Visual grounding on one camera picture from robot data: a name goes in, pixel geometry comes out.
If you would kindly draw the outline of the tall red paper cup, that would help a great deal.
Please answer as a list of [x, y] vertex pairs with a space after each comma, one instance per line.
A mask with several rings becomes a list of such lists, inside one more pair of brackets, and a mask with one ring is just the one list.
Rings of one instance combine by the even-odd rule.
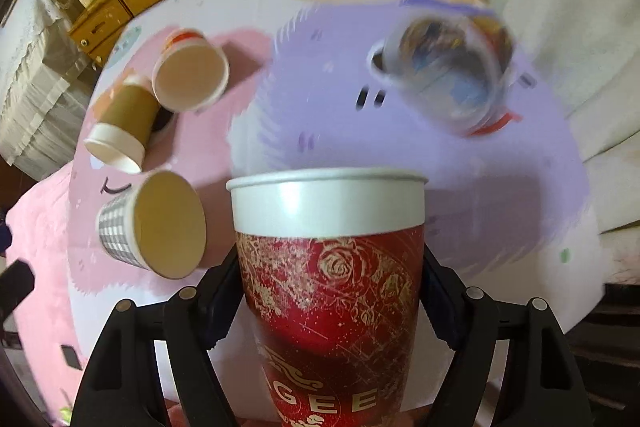
[[406, 387], [425, 179], [323, 168], [231, 180], [245, 300], [285, 426], [389, 426]]

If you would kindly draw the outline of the grey checkered paper cup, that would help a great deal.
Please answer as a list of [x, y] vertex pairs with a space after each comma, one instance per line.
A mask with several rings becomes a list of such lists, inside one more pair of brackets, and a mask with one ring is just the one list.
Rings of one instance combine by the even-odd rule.
[[168, 280], [184, 279], [198, 267], [207, 239], [198, 193], [169, 170], [150, 174], [105, 204], [96, 233], [111, 258]]

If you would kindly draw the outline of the brown paper cup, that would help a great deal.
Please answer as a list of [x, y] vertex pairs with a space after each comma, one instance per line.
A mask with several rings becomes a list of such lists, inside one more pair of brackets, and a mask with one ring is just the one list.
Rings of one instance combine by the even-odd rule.
[[104, 165], [140, 173], [159, 110], [151, 80], [133, 72], [92, 126], [84, 140], [86, 149]]

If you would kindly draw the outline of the small red white paper cup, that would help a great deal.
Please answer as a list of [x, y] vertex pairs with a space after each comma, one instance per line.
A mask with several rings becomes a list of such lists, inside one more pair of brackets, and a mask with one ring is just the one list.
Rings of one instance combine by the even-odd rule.
[[160, 105], [174, 113], [196, 112], [217, 102], [230, 77], [227, 55], [196, 29], [180, 28], [165, 40], [152, 72]]

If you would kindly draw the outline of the clear plastic printed cup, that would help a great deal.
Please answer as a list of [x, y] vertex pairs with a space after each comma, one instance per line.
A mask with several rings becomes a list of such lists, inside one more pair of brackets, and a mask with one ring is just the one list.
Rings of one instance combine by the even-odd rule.
[[412, 110], [456, 135], [491, 134], [516, 117], [506, 102], [516, 46], [493, 15], [413, 10], [371, 52], [371, 68]]

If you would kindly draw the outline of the pink blanket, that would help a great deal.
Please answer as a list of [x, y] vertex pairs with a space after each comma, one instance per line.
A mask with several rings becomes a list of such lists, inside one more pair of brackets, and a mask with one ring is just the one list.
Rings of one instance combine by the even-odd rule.
[[[9, 210], [9, 262], [23, 260], [35, 277], [34, 290], [14, 312], [32, 376], [50, 418], [70, 420], [82, 367], [67, 287], [67, 225], [72, 166], [36, 183]], [[79, 367], [68, 363], [77, 362]]]

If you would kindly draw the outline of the white lace cloth cover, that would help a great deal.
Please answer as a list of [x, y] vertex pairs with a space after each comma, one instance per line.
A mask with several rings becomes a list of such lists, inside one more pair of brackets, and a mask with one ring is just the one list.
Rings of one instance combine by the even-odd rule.
[[68, 35], [79, 0], [13, 0], [1, 17], [1, 157], [40, 181], [73, 159], [98, 73]]

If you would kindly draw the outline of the cartoon printed tablecloth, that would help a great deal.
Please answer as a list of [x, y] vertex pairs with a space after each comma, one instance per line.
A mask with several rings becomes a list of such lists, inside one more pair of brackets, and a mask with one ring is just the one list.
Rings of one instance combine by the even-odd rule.
[[[472, 425], [491, 363], [501, 360], [496, 425], [591, 424], [565, 332], [602, 297], [603, 268], [570, 127], [515, 41], [506, 102], [514, 121], [464, 136], [417, 114], [370, 63], [372, 50], [413, 10], [495, 16], [477, 0], [165, 0], [128, 25], [101, 74], [70, 182], [70, 302], [88, 362], [120, 300], [163, 303], [238, 252], [231, 180], [399, 169], [425, 179], [418, 321], [399, 412], [428, 405], [427, 425]], [[224, 95], [196, 112], [160, 105], [140, 173], [104, 165], [84, 140], [128, 75], [151, 80], [166, 38], [180, 28], [201, 31], [227, 55]], [[96, 233], [105, 204], [163, 170], [191, 184], [206, 218], [203, 259], [181, 280], [111, 258]], [[236, 420], [283, 425], [242, 275], [229, 334], [208, 356]]]

